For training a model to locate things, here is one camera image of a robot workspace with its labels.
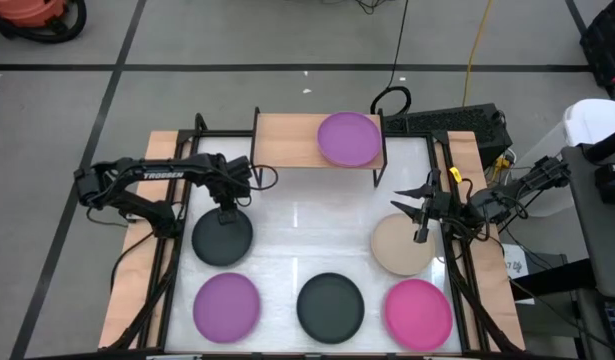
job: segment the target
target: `white container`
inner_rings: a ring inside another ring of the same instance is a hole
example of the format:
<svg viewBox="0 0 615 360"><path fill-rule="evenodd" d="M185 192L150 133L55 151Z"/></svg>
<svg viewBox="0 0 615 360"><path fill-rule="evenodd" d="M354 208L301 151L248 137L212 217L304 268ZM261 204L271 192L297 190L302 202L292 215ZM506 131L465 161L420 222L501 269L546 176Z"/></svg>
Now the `white container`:
<svg viewBox="0 0 615 360"><path fill-rule="evenodd" d="M531 167L543 156L554 156L566 146L595 144L615 132L615 101L581 100L565 110L563 119L527 152L516 167ZM523 172L518 171L515 177ZM545 191L528 208L529 215L546 217L574 204L569 187Z"/></svg>

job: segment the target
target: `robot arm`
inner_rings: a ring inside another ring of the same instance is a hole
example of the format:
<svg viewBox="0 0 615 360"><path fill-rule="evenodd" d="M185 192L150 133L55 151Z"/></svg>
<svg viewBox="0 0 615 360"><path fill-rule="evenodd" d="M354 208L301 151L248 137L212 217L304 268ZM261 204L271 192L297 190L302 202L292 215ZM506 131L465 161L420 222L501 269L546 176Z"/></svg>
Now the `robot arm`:
<svg viewBox="0 0 615 360"><path fill-rule="evenodd" d="M451 194L438 190L439 174L438 169L432 169L427 177L427 183L422 187L396 192L399 195L416 199L423 198L424 203L420 209L397 201L391 202L415 223L421 225L414 237L415 242L426 241L429 219L448 219L452 222L459 222L473 231L480 231L486 223L499 224L511 215L512 209L520 207L519 200L525 196L534 191L567 186L570 172L561 160L544 157L537 161L532 170L522 178L508 185L482 189L473 196L469 196L466 204L454 204Z"/></svg>
<svg viewBox="0 0 615 360"><path fill-rule="evenodd" d="M74 172L79 202L87 207L117 208L122 216L135 214L145 218L157 237L172 237L181 224L170 204L152 202L125 188L137 181L184 179L196 186L206 186L214 202L220 205L219 221L234 221L236 198L250 196L249 160L241 156L226 161L222 154L197 154L186 159L134 160L121 158L114 162L100 162L88 169Z"/></svg>

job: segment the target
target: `black floor line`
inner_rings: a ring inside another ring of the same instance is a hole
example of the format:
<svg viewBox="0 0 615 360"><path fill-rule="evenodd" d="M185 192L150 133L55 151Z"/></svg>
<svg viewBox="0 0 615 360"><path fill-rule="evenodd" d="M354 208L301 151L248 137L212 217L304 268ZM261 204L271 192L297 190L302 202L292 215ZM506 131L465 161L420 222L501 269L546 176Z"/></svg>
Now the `black floor line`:
<svg viewBox="0 0 615 360"><path fill-rule="evenodd" d="M583 17L580 15L580 11L578 11L578 7L574 0L565 0L567 4L567 8L569 9L569 13L571 17L574 19L574 23L578 28L578 32L582 35L587 30L587 25L585 25L585 21ZM607 91L607 95L610 99L615 101L615 87L614 86L605 86L605 91Z"/></svg>
<svg viewBox="0 0 615 360"><path fill-rule="evenodd" d="M129 54L129 49L134 39L134 35L136 34L136 29L145 8L146 1L147 0L139 0L136 4L134 15L131 18L127 34L125 35L123 45L116 61L116 67L113 70L109 84L105 90L105 95L103 96L100 109L98 110L98 115L96 116L96 120L89 135L87 145L85 146L85 150L80 161L80 166L89 166L94 157L94 152L96 150L96 146L98 145L100 134L103 126L105 125L107 113L109 112L111 102L116 92L116 87L118 86L118 81L120 80L120 76L122 74L122 64L124 64L127 60L127 55ZM27 307L27 312L25 313L23 323L18 331L18 336L16 337L16 342L14 343L10 359L23 359L27 353L27 348L29 346L29 342L31 341L31 337L34 332L34 328L36 327L40 311L45 302L45 298L47 297L47 292L49 290L52 277L56 272L58 259L60 258L60 254L63 250L63 245L65 244L67 232L71 226L71 221L74 217L77 203L78 197L76 194L76 189L72 186L67 198L67 203L65 204L65 208L63 209L60 221L58 222L58 227L49 248L49 253L47 254L47 258L45 259L45 263L40 273L38 283L36 284L36 289L34 290L34 294L32 295L29 306Z"/></svg>
<svg viewBox="0 0 615 360"><path fill-rule="evenodd" d="M123 64L121 71L144 72L257 72L257 71L391 71L393 64ZM109 64L0 64L0 71L115 71ZM466 64L398 64L398 71L465 72ZM577 73L589 72L587 65L505 65L472 66L473 72Z"/></svg>

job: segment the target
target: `vacuum cleaner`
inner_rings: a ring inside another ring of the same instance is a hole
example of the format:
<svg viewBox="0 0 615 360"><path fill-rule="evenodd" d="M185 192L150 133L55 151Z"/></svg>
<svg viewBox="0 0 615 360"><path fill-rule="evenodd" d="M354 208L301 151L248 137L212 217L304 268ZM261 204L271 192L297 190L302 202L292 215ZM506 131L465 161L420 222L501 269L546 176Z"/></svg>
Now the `vacuum cleaner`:
<svg viewBox="0 0 615 360"><path fill-rule="evenodd" d="M71 5L77 7L77 17L69 27L62 19L72 10ZM86 21L84 0L0 0L0 33L8 39L58 44L78 36Z"/></svg>

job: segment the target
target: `pink plate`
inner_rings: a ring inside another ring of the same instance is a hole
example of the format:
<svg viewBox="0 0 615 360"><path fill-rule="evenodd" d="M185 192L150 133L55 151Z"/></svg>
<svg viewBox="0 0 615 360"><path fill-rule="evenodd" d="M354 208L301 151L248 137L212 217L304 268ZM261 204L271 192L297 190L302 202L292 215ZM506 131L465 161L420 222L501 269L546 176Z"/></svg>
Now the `pink plate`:
<svg viewBox="0 0 615 360"><path fill-rule="evenodd" d="M318 127L317 138L320 153L343 167L370 163L382 146L376 124L367 116L354 112L329 115Z"/></svg>
<svg viewBox="0 0 615 360"><path fill-rule="evenodd" d="M387 293L384 307L391 336L414 351L434 350L451 334L449 302L427 281L410 279L396 284Z"/></svg>

